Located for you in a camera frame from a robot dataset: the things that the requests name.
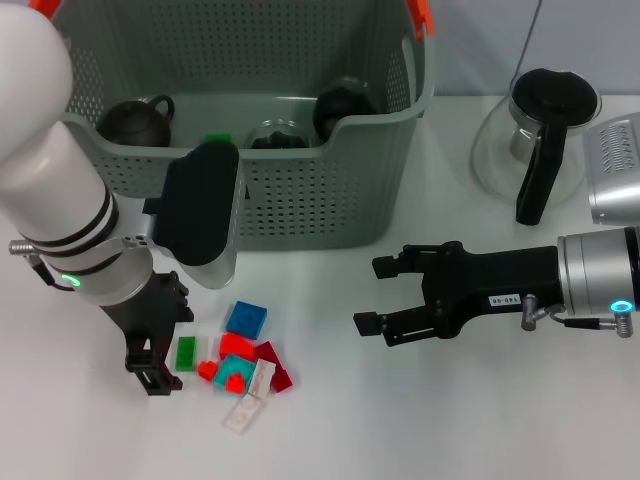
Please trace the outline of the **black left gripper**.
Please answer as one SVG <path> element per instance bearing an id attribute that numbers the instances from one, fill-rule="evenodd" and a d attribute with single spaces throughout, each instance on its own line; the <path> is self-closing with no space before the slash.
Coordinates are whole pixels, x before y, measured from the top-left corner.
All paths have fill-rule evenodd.
<path id="1" fill-rule="evenodd" d="M 165 361 L 175 324 L 194 321 L 188 296 L 189 289 L 176 272 L 152 272 L 131 298 L 102 308 L 124 335 L 126 370 L 149 396 L 168 396 L 183 388 Z"/>

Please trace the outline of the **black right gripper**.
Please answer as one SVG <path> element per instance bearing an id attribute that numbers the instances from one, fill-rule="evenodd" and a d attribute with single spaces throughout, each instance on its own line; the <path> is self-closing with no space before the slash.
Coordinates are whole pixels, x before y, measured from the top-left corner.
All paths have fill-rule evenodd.
<path id="1" fill-rule="evenodd" d="M 353 316 L 362 337 L 381 335 L 389 347 L 454 338 L 473 318 L 520 312 L 528 295 L 540 307 L 564 302 L 555 246 L 472 254 L 459 241 L 407 244 L 396 257 L 374 258 L 372 267 L 378 279 L 423 274 L 425 305 Z"/>

